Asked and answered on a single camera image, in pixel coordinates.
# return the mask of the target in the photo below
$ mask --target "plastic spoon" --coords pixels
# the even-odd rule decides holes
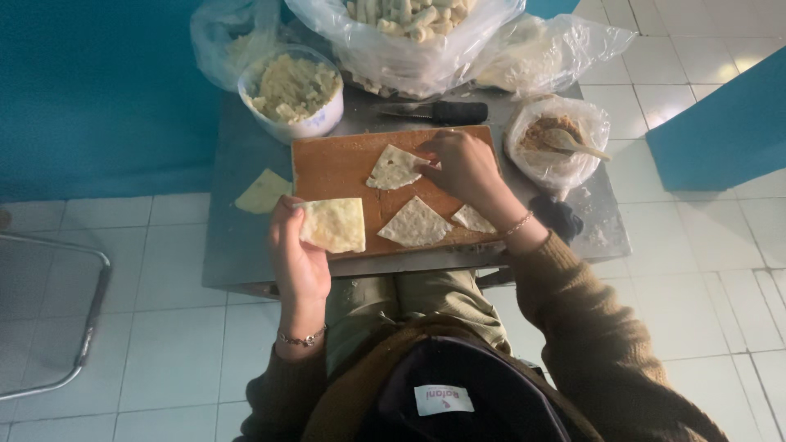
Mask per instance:
[[[544,135],[543,142],[552,146],[554,149],[565,149],[586,153],[587,155],[600,158],[603,161],[612,160],[612,156],[608,155],[607,153],[603,153],[598,149],[593,149],[583,144],[578,144],[576,140],[573,139],[572,135],[568,134],[562,129],[548,129]]]

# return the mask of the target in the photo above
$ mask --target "sweater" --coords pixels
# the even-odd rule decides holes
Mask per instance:
[[[252,414],[236,442],[353,440],[376,393],[414,343],[459,337],[491,348],[533,381],[590,440],[724,441],[724,433],[668,384],[645,325],[616,301],[554,234],[539,249],[509,256],[521,313],[545,336],[542,359],[556,389],[518,360],[483,342],[460,321],[433,315],[383,327],[332,379],[325,353],[289,362],[271,352],[248,383]]]

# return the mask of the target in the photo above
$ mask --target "black knife handle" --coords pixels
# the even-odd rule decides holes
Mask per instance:
[[[437,101],[432,105],[432,119],[438,124],[467,126],[482,123],[488,117],[489,107],[486,103]]]

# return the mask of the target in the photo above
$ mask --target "knife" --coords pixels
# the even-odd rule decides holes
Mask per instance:
[[[372,105],[379,113],[396,116],[428,118],[437,124],[465,126],[486,121],[489,107],[486,103],[462,103],[458,101],[434,101],[431,103],[386,103]]]

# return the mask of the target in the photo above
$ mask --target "clothing label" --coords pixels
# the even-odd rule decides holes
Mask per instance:
[[[446,411],[475,411],[467,389],[451,385],[422,385],[415,387],[415,402],[420,416]]]

